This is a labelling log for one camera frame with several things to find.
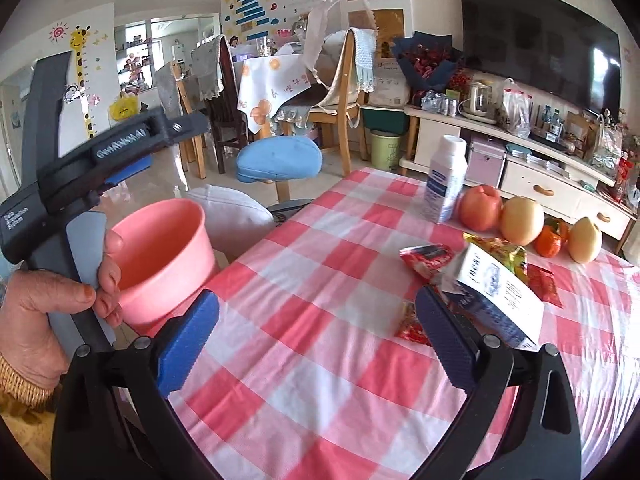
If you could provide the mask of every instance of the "hand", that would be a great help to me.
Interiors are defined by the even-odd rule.
[[[112,327],[122,322],[120,268],[110,257],[122,243],[119,235],[107,231],[97,294],[90,285],[48,270],[17,270],[11,276],[0,308],[0,354],[23,378],[52,390],[68,369],[69,360],[49,326],[47,312],[75,314],[93,305],[96,315]]]

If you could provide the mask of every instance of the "blue stool seat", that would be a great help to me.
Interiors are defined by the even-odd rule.
[[[267,137],[240,150],[236,177],[240,182],[279,182],[316,176],[321,167],[322,152],[308,137]]]

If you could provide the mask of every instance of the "finger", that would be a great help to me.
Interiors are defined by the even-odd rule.
[[[109,229],[104,235],[104,252],[107,254],[115,254],[124,245],[124,240],[116,231]]]
[[[48,270],[17,270],[7,285],[5,301],[27,310],[75,314],[94,304],[95,291]]]
[[[98,317],[106,318],[118,306],[119,294],[108,294],[105,290],[98,290],[94,303],[94,311]]]
[[[122,323],[122,307],[116,305],[116,308],[113,309],[105,319],[104,319],[111,328],[117,328]]]
[[[108,254],[104,255],[98,269],[98,283],[110,294],[115,294],[120,283],[120,267]]]

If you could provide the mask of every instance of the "wooden chair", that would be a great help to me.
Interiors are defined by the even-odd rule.
[[[238,110],[238,88],[234,76],[234,68],[231,62],[228,46],[223,36],[214,41],[220,42],[220,70],[222,70],[222,84],[224,89],[219,97],[205,99],[205,106],[209,122],[211,123],[211,133],[213,145],[216,150],[216,160],[218,162],[218,173],[225,173],[224,148],[242,149],[249,143],[249,131],[242,118],[242,112]],[[233,139],[223,139],[223,128],[231,128],[236,132]]]
[[[340,150],[342,158],[342,174],[351,173],[351,154],[349,151],[349,121],[360,114],[360,105],[364,103],[364,92],[357,91],[357,75],[355,66],[355,37],[352,30],[347,31],[338,69],[334,76],[332,89],[337,89],[337,105],[323,105],[311,108],[309,121],[321,125],[322,152]],[[334,143],[332,124],[337,125],[338,146]],[[369,159],[369,148],[362,123],[358,126],[360,141],[360,158]]]
[[[175,77],[175,84],[178,87],[178,94],[180,94],[180,100],[184,108],[185,113],[190,114],[193,112],[193,105],[187,95],[184,82],[182,81],[182,74],[180,73],[180,67],[175,61],[171,61],[171,70]],[[195,136],[193,139],[184,140],[179,144],[180,149],[180,161],[182,163],[182,170],[189,171],[189,162],[197,162],[198,164],[198,177],[206,178],[207,170],[204,164],[204,150],[202,147],[202,136]]]

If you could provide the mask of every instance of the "television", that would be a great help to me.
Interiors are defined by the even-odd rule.
[[[620,42],[560,0],[462,0],[465,64],[618,116]]]

